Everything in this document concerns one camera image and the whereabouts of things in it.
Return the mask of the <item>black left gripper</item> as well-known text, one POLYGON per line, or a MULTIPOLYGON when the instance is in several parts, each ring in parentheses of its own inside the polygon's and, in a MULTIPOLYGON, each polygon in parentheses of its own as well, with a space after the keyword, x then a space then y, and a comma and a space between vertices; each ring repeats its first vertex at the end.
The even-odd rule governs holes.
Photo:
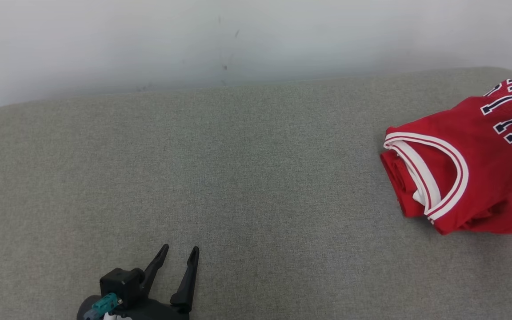
POLYGON ((163 266, 169 250, 164 244, 154 259, 144 271, 144 280, 141 282, 143 295, 131 302, 128 306, 120 308, 120 315, 132 320, 190 320, 193 306, 196 276, 200 257, 199 247, 193 247, 186 263, 186 271, 177 291, 171 296, 169 304, 148 298, 156 274, 163 266))

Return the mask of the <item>red jersey with white sleeves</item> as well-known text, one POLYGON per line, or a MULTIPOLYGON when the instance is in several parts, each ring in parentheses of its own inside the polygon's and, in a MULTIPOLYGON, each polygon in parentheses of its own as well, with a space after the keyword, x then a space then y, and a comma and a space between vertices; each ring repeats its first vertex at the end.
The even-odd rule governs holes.
POLYGON ((423 215, 443 231, 512 193, 512 80, 398 127, 383 146, 412 177, 423 215))

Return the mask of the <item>red shorts with white stripe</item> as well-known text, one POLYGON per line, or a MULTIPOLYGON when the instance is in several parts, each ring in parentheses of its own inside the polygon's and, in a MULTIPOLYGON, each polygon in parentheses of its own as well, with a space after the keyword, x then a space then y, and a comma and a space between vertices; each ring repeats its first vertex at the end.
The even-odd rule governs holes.
MULTIPOLYGON (((426 200, 423 184, 418 182, 407 162, 394 150, 383 152, 380 156, 384 169, 405 217, 425 217, 426 200)), ((470 209, 460 216, 461 224, 445 227, 433 221, 433 226, 441 235, 457 231, 489 232, 512 234, 512 193, 496 201, 486 209, 470 209)))

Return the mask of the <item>beige fabric panel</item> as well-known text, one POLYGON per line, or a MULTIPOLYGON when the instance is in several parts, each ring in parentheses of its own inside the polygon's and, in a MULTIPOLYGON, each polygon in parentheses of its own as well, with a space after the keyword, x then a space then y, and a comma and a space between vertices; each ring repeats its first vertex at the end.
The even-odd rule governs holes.
POLYGON ((128 93, 0 107, 0 320, 74 320, 114 268, 191 249, 191 319, 512 320, 512 235, 407 219, 384 132, 512 71, 128 93))

